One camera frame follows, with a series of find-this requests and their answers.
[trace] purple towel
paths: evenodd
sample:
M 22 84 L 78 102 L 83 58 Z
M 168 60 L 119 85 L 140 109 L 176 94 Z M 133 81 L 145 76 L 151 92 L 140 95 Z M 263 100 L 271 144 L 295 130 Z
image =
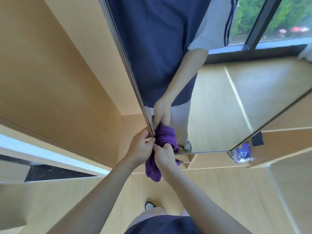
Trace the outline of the purple towel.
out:
M 171 144 L 175 153 L 179 152 L 179 148 L 177 146 L 175 131 L 170 126 L 165 126 L 163 124 L 159 124 L 157 129 L 155 130 L 155 144 L 163 147 L 166 143 Z M 181 162 L 176 159 L 176 163 L 179 166 Z M 161 172 L 158 169 L 155 163 L 155 152 L 152 151 L 151 156 L 145 162 L 145 173 L 147 177 L 150 177 L 153 181 L 158 182 L 161 179 Z

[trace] white curtain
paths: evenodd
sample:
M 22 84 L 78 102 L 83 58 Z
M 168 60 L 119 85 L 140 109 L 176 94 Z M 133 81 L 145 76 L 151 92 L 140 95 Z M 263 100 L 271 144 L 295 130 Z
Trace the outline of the white curtain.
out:
M 299 58 L 306 58 L 308 61 L 312 61 L 312 43 L 309 43 L 299 54 Z

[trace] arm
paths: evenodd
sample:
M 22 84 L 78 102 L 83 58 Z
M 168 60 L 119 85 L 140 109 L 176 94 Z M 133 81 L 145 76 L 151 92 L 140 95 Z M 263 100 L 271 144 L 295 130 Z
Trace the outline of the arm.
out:
M 193 222 L 202 233 L 252 234 L 216 205 L 176 165 L 171 145 L 154 145 L 155 162 L 165 181 L 173 188 Z
M 145 162 L 152 152 L 155 138 L 145 143 L 146 129 L 136 134 L 126 156 L 87 194 L 61 218 L 47 234 L 89 233 L 99 234 L 110 215 L 123 185 L 133 170 Z
M 159 122 L 169 125 L 171 104 L 185 85 L 202 67 L 207 55 L 208 50 L 204 49 L 193 49 L 186 52 L 176 74 L 168 86 L 168 89 L 154 106 L 154 128 L 158 126 Z

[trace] purple package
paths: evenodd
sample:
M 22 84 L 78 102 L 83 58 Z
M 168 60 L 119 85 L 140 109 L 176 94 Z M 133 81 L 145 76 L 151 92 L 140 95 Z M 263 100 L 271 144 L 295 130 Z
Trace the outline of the purple package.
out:
M 234 162 L 247 162 L 252 161 L 253 156 L 250 151 L 250 145 L 248 142 L 243 143 L 242 145 L 238 146 L 236 149 L 234 149 L 232 152 L 228 153 Z

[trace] striped sleeve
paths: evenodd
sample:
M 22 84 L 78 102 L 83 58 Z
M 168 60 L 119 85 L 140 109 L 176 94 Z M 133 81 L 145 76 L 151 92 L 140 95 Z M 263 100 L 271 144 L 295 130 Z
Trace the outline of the striped sleeve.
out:
M 226 47 L 235 17 L 238 0 L 211 0 L 189 50 L 205 50 Z

